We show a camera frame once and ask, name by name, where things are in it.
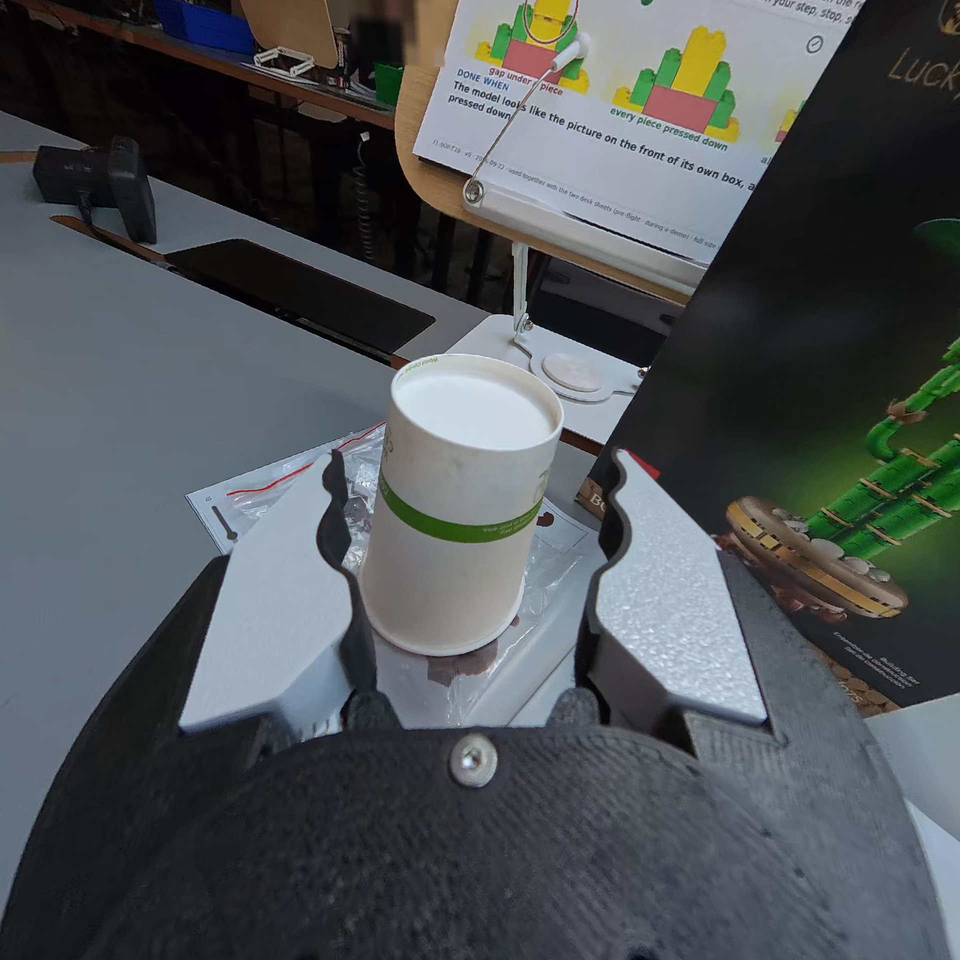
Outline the white document stand wooden board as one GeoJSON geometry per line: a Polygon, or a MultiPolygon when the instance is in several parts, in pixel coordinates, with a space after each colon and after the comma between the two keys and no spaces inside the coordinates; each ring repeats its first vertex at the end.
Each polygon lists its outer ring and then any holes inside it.
{"type": "Polygon", "coordinates": [[[518,297],[518,305],[484,319],[451,351],[485,355],[528,371],[559,397],[567,430],[601,445],[638,390],[642,374],[629,371],[625,361],[614,358],[610,347],[588,346],[583,320],[575,333],[563,335],[546,331],[529,318],[527,290],[532,282],[525,276],[530,253],[538,250],[575,264],[591,280],[605,277],[617,285],[613,291],[616,296],[632,287],[681,305],[690,299],[711,263],[704,265],[636,241],[481,178],[485,162],[545,77],[564,71],[574,59],[587,54],[591,39],[586,34],[557,55],[544,74],[534,80],[532,89],[510,114],[472,174],[415,155],[458,3],[413,4],[414,38],[407,51],[396,111],[398,142],[405,151],[402,160],[407,176],[422,198],[454,218],[510,239],[515,269],[512,292],[518,297]]]}

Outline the black electronic box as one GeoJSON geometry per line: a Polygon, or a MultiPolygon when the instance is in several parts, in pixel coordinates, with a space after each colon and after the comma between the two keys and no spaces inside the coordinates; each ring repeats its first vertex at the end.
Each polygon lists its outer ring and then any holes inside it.
{"type": "Polygon", "coordinates": [[[32,174],[45,202],[76,207],[89,226],[92,210],[118,210],[132,242],[157,242],[155,200],[134,139],[114,136],[103,150],[41,146],[32,174]]]}

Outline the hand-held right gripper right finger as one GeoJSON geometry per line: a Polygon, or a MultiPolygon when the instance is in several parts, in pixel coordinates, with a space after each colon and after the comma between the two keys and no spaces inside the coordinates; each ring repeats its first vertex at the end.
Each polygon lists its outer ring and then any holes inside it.
{"type": "Polygon", "coordinates": [[[692,711],[760,727],[768,714],[714,541],[640,459],[611,454],[597,570],[575,673],[616,727],[692,711]]]}

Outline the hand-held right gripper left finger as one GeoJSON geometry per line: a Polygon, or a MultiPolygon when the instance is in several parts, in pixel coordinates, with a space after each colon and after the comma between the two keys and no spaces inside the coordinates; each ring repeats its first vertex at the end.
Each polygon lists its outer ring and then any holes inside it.
{"type": "Polygon", "coordinates": [[[318,459],[225,557],[178,724],[196,734],[268,714],[318,733],[352,692],[377,691],[375,643],[354,572],[339,450],[318,459]]]}

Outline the black bamboo toy box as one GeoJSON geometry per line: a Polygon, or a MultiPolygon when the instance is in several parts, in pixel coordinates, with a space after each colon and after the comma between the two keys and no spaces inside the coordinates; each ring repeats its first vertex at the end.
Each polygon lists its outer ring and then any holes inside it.
{"type": "Polygon", "coordinates": [[[588,484],[630,451],[900,707],[958,693],[958,2],[866,2],[588,484]]]}

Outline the blue storage bin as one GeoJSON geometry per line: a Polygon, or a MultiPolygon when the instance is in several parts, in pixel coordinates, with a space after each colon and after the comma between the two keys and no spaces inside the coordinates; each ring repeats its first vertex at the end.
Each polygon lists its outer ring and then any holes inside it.
{"type": "Polygon", "coordinates": [[[253,56],[256,42],[245,19],[186,1],[152,1],[163,31],[176,40],[253,56]]]}

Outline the printed instruction sheet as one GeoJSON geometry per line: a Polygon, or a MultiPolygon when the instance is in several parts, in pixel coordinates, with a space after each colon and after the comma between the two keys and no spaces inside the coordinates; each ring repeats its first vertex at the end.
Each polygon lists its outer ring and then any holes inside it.
{"type": "Polygon", "coordinates": [[[709,265],[840,42],[854,1],[467,1],[414,154],[709,265]]]}

